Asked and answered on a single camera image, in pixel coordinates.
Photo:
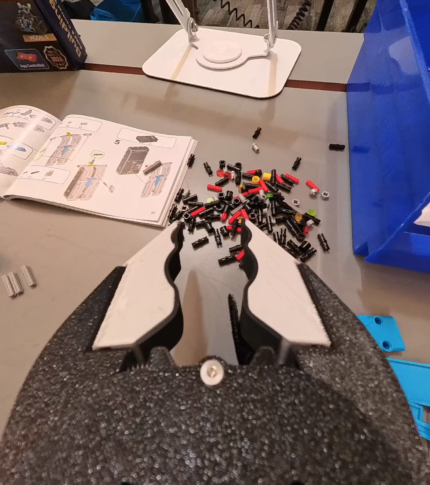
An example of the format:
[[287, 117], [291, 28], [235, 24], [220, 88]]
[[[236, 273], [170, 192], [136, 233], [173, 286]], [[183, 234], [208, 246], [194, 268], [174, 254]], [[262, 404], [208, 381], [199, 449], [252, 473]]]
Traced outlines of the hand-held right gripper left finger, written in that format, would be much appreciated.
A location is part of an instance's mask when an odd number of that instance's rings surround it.
[[175, 278], [181, 270], [181, 222], [169, 225], [122, 267], [92, 350], [127, 350], [121, 370], [147, 364], [155, 347], [173, 349], [183, 334]]

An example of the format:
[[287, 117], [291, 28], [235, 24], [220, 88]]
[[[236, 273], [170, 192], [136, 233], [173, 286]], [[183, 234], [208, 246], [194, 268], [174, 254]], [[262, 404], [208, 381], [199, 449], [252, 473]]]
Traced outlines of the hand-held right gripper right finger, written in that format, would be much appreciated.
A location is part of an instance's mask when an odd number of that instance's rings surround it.
[[249, 365], [260, 349], [271, 350], [279, 365], [301, 350], [331, 350], [314, 288], [303, 275], [308, 267], [247, 220], [241, 244], [247, 282], [232, 325], [238, 364]]

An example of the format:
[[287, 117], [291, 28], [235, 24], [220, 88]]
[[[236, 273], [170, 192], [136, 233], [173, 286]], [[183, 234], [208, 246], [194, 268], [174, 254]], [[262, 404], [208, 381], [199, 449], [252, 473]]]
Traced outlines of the pile of small toy pegs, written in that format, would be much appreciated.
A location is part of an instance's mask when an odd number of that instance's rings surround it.
[[207, 162], [203, 166], [210, 177], [207, 191], [211, 196], [202, 200], [189, 189], [179, 189], [167, 219], [168, 224], [182, 223], [190, 235], [206, 231], [191, 242], [194, 250], [211, 241], [218, 249], [228, 245], [228, 255], [218, 259], [218, 264], [237, 263], [242, 268], [244, 249], [237, 239], [242, 223], [251, 222], [301, 263], [311, 260], [318, 249], [324, 254], [330, 252], [316, 211], [303, 210], [299, 200], [290, 198], [300, 181], [293, 173], [277, 169], [244, 171], [240, 162], [225, 160], [218, 162], [216, 170]]

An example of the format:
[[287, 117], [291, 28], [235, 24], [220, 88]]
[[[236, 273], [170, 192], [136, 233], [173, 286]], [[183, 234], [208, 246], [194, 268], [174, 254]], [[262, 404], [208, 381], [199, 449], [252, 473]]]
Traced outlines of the white instruction booklet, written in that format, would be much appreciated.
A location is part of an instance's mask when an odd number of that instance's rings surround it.
[[[0, 109], [0, 198], [164, 227], [197, 141], [27, 105]], [[156, 161], [163, 165], [148, 175]]]

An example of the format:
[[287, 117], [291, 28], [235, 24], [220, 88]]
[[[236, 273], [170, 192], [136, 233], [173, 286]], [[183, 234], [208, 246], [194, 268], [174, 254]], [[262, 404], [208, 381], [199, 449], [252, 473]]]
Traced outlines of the blue plastic bin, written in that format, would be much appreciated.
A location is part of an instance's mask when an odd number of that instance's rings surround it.
[[347, 84], [352, 246], [430, 274], [430, 1], [377, 1]]

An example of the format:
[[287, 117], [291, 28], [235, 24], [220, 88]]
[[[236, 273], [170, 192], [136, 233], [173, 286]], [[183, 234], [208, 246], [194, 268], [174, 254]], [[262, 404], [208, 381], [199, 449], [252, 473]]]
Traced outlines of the grey desk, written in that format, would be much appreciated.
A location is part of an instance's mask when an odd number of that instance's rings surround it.
[[[30, 105], [57, 118], [83, 114], [198, 141], [183, 187], [206, 199], [208, 162], [285, 173], [297, 157], [291, 198], [314, 209], [330, 252], [309, 266], [356, 314], [393, 316], [406, 345], [394, 358], [430, 364], [430, 275], [366, 263], [352, 252], [346, 84], [363, 34], [281, 32], [302, 53], [275, 98], [253, 100], [144, 75], [142, 65], [173, 25], [74, 21], [88, 52], [85, 70], [0, 75], [0, 109]], [[253, 133], [261, 127], [258, 139]], [[252, 151], [256, 143], [260, 153]], [[331, 151], [329, 144], [344, 144]], [[18, 389], [51, 336], [118, 265], [160, 229], [42, 203], [0, 199], [0, 438]], [[30, 288], [21, 271], [37, 282]], [[15, 272], [24, 293], [9, 298], [1, 276]]]

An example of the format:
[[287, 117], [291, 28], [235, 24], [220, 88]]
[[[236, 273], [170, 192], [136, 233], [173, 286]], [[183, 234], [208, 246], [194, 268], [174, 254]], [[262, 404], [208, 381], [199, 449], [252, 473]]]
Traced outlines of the white desk stand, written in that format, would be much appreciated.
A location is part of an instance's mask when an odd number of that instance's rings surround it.
[[255, 99], [278, 95], [302, 51], [277, 40], [275, 1], [267, 1], [268, 33], [200, 28], [182, 1], [167, 1], [183, 30], [176, 32], [142, 66], [147, 76], [239, 94]]

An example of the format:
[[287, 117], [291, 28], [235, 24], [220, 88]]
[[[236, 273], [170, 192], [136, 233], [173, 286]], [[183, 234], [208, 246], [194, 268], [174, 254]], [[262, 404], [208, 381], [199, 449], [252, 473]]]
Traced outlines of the blue toy panel with tabs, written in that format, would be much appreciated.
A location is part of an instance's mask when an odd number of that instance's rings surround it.
[[430, 407], [430, 365], [387, 359], [409, 402]]

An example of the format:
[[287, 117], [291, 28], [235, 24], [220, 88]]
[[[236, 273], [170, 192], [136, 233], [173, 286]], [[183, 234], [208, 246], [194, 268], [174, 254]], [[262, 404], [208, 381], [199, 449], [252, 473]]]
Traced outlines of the dark blue toy box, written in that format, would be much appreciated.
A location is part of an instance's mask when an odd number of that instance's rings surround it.
[[75, 71], [86, 58], [61, 1], [0, 1], [0, 73]]

